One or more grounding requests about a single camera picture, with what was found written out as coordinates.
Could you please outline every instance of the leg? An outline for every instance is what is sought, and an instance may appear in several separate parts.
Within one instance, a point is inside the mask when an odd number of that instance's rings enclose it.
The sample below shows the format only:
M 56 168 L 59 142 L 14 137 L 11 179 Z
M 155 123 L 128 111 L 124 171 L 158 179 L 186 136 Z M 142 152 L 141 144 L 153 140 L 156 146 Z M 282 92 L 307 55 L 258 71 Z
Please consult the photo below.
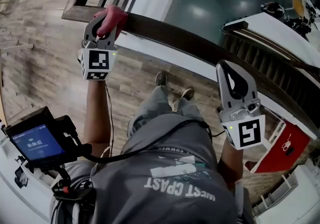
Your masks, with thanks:
M 181 98 L 177 104 L 177 114 L 187 118 L 204 121 L 204 118 L 200 114 L 199 109 L 196 106 L 194 100 L 187 100 L 186 98 Z
M 199 112 L 198 107 L 195 102 L 192 100 L 195 94 L 195 89 L 193 87 L 187 88 L 179 101 L 176 101 L 174 105 L 176 105 L 176 112 L 179 115 L 182 115 L 187 118 L 204 121 L 204 118 Z
M 173 112 L 168 102 L 168 89 L 165 86 L 166 81 L 167 75 L 163 71 L 160 71 L 156 77 L 157 86 L 154 88 L 151 95 L 141 103 L 134 117 L 128 123 L 128 138 L 150 120 Z

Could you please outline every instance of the wooden floor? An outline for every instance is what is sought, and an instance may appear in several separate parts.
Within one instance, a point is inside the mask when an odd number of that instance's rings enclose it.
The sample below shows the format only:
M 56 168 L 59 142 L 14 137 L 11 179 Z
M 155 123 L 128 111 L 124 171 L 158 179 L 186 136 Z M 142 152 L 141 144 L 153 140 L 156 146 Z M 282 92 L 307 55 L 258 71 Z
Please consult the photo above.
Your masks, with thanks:
M 14 0 L 10 14 L 0 16 L 0 43 L 19 40 L 34 44 L 32 50 L 20 50 L 1 57 L 3 105 L 9 124 L 48 106 L 55 117 L 69 115 L 81 136 L 88 82 L 82 79 L 76 52 L 81 47 L 86 24 L 61 19 L 66 2 Z M 154 88 L 155 75 L 159 70 L 169 72 L 171 103 L 187 86 L 194 86 L 194 98 L 204 119 L 212 127 L 212 133 L 223 130 L 216 115 L 220 99 L 215 82 L 162 60 L 121 48 L 107 79 L 112 100 L 115 154 L 119 154 L 126 143 L 128 121 Z M 272 124 L 268 121 L 268 130 L 272 129 Z M 214 139 L 218 158 L 224 140 L 224 134 Z M 244 158 L 258 160 L 263 152 L 261 147 L 255 147 L 246 150 Z M 268 192 L 281 179 L 281 174 L 258 175 L 245 171 L 243 183 L 250 191 L 252 203 Z

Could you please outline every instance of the white wall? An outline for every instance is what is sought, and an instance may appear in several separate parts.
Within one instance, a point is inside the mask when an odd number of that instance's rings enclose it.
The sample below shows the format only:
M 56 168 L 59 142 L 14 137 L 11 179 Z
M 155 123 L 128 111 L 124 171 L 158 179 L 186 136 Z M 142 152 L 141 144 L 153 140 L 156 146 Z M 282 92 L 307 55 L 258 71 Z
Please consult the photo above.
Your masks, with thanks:
M 257 224 L 319 223 L 320 195 L 312 174 L 305 165 L 299 165 L 294 174 L 298 186 L 283 201 L 258 216 Z

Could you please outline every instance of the hand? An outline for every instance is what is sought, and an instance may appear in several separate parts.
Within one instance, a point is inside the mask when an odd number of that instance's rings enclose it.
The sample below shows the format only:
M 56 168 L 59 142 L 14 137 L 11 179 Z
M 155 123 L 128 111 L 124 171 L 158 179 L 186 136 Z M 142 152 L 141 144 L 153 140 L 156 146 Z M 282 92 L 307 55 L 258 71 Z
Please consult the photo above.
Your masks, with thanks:
M 120 32 L 124 28 L 126 21 L 128 19 L 128 14 L 121 10 L 119 7 L 114 6 L 112 4 L 108 4 L 105 8 L 105 10 L 99 11 L 94 15 L 94 17 L 98 17 L 100 15 L 105 15 L 106 17 L 102 22 L 101 27 L 97 30 L 98 37 L 103 37 L 107 33 L 111 32 L 115 26 L 116 27 L 116 33 L 115 33 L 115 39 L 118 38 L 120 35 Z

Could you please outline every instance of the shoe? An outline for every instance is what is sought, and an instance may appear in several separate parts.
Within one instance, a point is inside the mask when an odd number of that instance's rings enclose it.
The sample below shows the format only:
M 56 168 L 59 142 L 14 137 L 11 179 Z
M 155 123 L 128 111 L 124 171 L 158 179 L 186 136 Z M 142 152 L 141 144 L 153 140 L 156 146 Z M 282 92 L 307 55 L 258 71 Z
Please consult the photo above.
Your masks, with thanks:
M 192 86 L 188 87 L 183 93 L 181 98 L 185 98 L 186 100 L 190 101 L 195 95 L 195 88 Z
M 159 71 L 158 74 L 156 74 L 155 77 L 155 85 L 156 86 L 166 86 L 167 84 L 167 72 L 164 70 Z

